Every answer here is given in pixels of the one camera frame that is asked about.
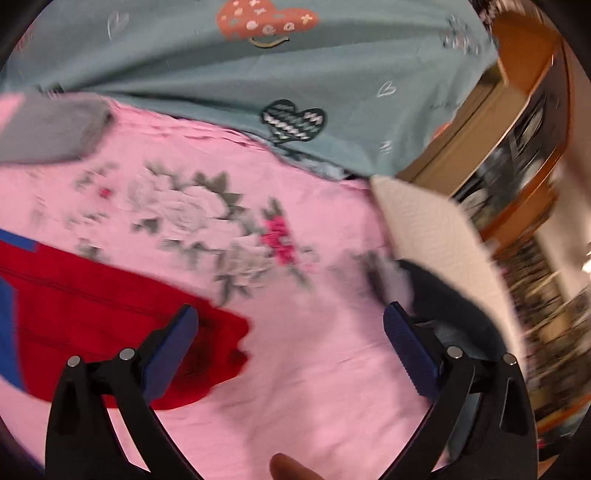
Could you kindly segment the right hand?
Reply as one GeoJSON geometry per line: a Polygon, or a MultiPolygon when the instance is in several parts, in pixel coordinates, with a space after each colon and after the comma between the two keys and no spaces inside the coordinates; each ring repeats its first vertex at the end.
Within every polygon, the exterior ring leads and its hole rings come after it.
{"type": "Polygon", "coordinates": [[[273,480],[324,480],[308,467],[283,453],[270,459],[270,475],[273,480]]]}

